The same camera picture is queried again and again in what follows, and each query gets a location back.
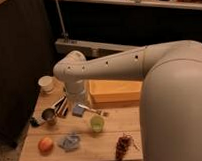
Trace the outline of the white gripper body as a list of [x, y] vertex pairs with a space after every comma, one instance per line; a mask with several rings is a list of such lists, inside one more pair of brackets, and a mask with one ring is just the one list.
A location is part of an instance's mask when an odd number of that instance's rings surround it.
[[89, 106], [88, 88], [85, 83], [67, 85], [66, 95], [71, 105]]

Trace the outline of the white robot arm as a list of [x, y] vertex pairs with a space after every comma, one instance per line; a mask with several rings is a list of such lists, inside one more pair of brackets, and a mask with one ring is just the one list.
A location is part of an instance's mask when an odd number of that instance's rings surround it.
[[201, 42], [152, 44], [92, 60], [72, 51], [53, 74], [75, 99], [87, 79], [141, 81], [143, 160], [202, 161]]

